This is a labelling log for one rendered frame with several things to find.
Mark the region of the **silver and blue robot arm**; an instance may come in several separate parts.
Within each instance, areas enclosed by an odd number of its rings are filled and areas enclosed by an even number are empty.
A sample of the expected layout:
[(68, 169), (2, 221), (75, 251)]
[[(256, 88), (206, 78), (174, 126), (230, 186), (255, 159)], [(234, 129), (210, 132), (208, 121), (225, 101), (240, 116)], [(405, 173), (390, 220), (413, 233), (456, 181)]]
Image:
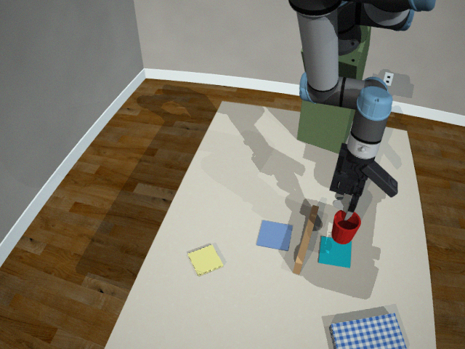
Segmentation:
[[(378, 77), (365, 81), (340, 77), (339, 56), (358, 47), (360, 25), (406, 31), (414, 12), (433, 10), (436, 0), (288, 2), (297, 13), (306, 69), (300, 80), (300, 98), (315, 104), (356, 109), (347, 148), (360, 159), (375, 157), (392, 110), (392, 96)], [(389, 197), (397, 195), (398, 182), (375, 161), (362, 166), (361, 172)]]

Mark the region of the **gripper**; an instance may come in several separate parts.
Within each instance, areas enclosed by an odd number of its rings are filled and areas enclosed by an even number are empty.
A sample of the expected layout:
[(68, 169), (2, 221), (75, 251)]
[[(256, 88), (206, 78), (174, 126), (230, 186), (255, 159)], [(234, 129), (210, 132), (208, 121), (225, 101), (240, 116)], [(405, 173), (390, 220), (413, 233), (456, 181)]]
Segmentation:
[(344, 218), (346, 221), (355, 211), (359, 197), (362, 196), (365, 181), (368, 179), (361, 172), (361, 167), (364, 164), (373, 163), (375, 159), (375, 157), (360, 159), (352, 155), (347, 149), (347, 144), (342, 143), (330, 187), (330, 191), (336, 192), (335, 198), (337, 200), (333, 201), (333, 205), (346, 212)]

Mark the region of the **blue plaid towel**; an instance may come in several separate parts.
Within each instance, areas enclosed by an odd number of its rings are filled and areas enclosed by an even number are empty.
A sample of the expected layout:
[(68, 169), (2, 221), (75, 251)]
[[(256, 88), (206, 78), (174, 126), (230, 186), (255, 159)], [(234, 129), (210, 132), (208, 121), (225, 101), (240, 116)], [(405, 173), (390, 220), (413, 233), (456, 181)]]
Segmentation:
[(333, 349), (407, 349), (395, 313), (329, 326)]

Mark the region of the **red cup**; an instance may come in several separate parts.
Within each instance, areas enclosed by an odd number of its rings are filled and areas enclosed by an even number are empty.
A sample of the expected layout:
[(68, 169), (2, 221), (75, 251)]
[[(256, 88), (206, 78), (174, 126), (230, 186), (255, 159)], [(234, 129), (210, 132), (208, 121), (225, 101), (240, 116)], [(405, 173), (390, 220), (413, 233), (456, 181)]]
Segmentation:
[(348, 244), (361, 225), (361, 220), (357, 213), (353, 212), (347, 221), (344, 220), (345, 216), (346, 213), (342, 210), (339, 210), (334, 215), (331, 236), (338, 244)]

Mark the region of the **yellow sticky-note pad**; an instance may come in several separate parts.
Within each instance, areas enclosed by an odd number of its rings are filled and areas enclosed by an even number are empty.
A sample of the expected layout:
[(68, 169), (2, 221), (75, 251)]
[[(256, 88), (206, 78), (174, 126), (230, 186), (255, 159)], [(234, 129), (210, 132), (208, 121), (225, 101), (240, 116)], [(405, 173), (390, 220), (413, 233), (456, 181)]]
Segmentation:
[(222, 261), (213, 245), (191, 252), (188, 254), (188, 257), (198, 276), (223, 267)]

